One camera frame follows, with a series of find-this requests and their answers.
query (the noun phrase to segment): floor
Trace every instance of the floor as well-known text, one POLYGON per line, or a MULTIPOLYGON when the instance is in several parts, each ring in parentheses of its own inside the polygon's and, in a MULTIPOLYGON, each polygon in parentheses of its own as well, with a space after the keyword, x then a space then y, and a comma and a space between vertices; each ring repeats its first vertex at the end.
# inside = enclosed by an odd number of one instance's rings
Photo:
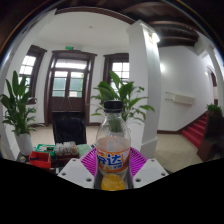
MULTIPOLYGON (((86 127, 87 144, 95 142, 98 126, 86 127)), ((38 144, 54 145, 52 126, 37 127, 31 132, 33 146, 38 144)), ((197 148, 182 135, 158 134, 155 159, 170 172, 176 172, 187 166, 202 163, 197 155, 197 148)))

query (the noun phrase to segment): ceiling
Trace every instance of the ceiling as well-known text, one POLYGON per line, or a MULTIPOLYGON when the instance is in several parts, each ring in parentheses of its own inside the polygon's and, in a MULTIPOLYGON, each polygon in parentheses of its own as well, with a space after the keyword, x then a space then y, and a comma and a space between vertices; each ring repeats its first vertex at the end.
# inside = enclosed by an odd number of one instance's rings
POLYGON ((130 25, 110 16, 88 13, 58 14, 38 35, 38 39, 52 44, 84 45, 105 48, 127 48, 130 25))
POLYGON ((134 21, 141 19, 153 27, 160 36, 158 47, 176 45, 194 46, 198 40, 196 31, 203 33, 189 17, 175 7, 165 3, 165 1, 159 0, 65 0, 57 6, 57 9, 58 12, 68 8, 80 8, 81 11, 86 7, 102 8, 118 12, 134 21))

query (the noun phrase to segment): bottle label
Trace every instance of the bottle label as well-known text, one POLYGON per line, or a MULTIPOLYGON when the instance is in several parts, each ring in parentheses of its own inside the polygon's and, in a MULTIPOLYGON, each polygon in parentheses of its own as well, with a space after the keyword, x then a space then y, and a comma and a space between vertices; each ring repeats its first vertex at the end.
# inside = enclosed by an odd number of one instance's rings
POLYGON ((130 147, 121 152, 111 152, 112 143, 108 141, 108 151, 103 151, 96 147, 98 166, 106 172, 121 172, 128 167, 130 147))

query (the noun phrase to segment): chair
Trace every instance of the chair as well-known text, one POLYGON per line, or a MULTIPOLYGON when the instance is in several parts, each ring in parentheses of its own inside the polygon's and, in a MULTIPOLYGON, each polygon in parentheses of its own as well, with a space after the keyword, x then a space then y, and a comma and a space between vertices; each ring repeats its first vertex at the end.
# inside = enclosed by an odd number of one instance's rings
POLYGON ((86 127, 79 118, 55 119, 53 132, 55 144, 69 141, 75 141, 76 145, 86 144, 86 127))

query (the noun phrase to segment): bottle cap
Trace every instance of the bottle cap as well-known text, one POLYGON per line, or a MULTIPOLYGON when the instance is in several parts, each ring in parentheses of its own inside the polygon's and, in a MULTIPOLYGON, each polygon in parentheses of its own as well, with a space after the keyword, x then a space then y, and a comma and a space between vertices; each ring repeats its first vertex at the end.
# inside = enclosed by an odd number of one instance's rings
POLYGON ((120 113, 123 108, 121 100, 108 100, 104 102, 104 112, 107 113, 120 113))

